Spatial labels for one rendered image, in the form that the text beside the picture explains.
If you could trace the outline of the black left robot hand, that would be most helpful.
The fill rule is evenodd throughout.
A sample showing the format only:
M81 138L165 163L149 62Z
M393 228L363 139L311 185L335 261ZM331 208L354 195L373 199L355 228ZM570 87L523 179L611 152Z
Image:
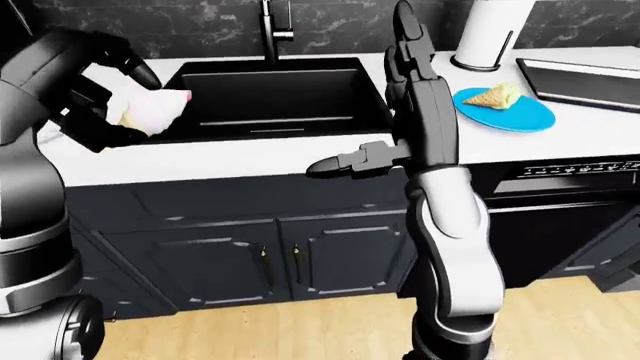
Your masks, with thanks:
M89 80L82 73L89 65L115 68L144 89L162 89L162 83L147 63L132 49L129 41L103 32L58 30L64 49L71 52L72 77L65 106L69 112L54 120L63 134L91 152L133 146L148 139L142 131L107 122L107 103L112 92Z

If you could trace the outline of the black kitchen sink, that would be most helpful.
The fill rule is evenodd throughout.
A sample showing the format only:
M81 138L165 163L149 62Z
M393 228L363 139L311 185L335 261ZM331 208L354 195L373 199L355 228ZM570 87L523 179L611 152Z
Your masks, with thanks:
M165 87L192 98L147 144L390 131L387 104L356 57L187 62Z

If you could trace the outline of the black kitchen faucet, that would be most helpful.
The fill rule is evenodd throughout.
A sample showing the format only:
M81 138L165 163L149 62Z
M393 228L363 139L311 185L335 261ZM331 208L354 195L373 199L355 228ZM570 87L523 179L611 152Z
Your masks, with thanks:
M260 5L260 26L263 53L266 62L276 65L278 62L278 42L293 41L294 32L291 26L291 2L287 2L288 28L279 29L275 25L275 17L271 10L271 0L258 0Z

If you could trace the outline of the blue round plate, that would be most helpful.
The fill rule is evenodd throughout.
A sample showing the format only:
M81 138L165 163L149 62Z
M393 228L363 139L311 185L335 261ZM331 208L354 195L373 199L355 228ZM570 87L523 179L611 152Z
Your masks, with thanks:
M556 117L548 107L537 99L524 95L507 110L495 110L463 103L468 98L487 90L486 87L462 89L453 95L453 103L459 113L468 119L503 131L533 133L544 131L555 125Z

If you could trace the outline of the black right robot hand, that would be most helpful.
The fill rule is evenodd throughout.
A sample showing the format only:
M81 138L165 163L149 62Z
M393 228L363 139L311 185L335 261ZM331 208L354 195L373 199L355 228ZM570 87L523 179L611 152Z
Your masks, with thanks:
M434 46L408 0L395 5L393 31L395 44L385 51L384 70L386 101L394 111L390 123L394 144L365 143L355 152L315 162L307 168L306 176L366 179L400 166L410 179L422 182L463 171L450 88L431 65Z

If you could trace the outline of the green ice cream cone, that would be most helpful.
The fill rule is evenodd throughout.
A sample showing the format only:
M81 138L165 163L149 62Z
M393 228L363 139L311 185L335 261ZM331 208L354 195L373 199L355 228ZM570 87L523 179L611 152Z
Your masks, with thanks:
M464 104L508 110L522 96L517 83L501 83L463 101Z

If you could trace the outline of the black paper towel holder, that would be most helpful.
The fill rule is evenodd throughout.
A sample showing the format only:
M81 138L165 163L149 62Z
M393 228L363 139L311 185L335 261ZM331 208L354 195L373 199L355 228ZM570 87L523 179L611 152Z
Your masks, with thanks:
M449 61L457 68L474 72L493 72L501 66L502 57L510 47L514 31L489 33L473 30L463 32L458 48Z

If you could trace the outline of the white paper towel roll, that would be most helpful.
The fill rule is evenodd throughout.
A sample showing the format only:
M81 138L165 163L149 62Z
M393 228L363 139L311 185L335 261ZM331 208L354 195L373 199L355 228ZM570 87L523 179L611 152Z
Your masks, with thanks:
M502 33L514 31L514 38L506 54L514 47L517 38L531 13L536 0L474 0L464 30Z

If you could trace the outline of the dark blue cabinet door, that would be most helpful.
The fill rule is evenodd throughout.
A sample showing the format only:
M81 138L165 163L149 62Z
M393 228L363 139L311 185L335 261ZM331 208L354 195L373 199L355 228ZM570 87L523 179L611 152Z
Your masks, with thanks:
M402 211L288 218L279 226L296 301L394 293L415 257ZM306 286L297 283L295 244L306 257Z
M274 221L105 234L103 238L181 311L290 299ZM267 254L267 287L259 251Z

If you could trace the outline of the black rectangular tray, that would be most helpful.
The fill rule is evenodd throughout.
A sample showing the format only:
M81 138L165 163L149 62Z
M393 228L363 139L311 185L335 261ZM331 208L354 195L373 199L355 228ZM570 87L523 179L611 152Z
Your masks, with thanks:
M640 70L524 58L516 64L541 100L640 113Z

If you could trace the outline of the black dishwasher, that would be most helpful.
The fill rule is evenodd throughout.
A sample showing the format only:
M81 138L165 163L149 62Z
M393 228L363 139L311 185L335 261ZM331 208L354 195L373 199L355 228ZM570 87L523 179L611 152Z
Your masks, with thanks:
M506 287L640 260L640 155L471 164Z

